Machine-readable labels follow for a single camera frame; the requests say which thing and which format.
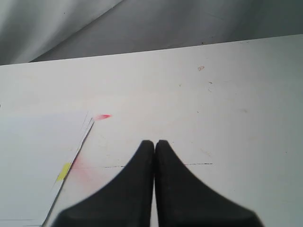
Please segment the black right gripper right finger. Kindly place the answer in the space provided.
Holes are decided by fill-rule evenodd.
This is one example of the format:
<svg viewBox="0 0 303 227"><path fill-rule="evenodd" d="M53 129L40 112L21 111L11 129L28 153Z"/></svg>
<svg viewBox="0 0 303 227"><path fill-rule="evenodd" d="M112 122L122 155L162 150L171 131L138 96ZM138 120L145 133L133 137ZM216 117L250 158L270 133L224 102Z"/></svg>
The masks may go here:
<svg viewBox="0 0 303 227"><path fill-rule="evenodd" d="M261 227L255 212L200 181L166 140L155 148L155 194L160 227Z"/></svg>

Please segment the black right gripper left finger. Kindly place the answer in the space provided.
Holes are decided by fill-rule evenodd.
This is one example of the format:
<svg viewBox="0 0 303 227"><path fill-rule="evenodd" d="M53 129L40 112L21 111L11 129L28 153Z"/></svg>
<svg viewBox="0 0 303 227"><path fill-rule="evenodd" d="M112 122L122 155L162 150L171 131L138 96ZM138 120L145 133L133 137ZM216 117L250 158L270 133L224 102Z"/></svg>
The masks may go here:
<svg viewBox="0 0 303 227"><path fill-rule="evenodd" d="M154 181L154 144L143 140L120 173L99 191L61 211L54 227L148 227Z"/></svg>

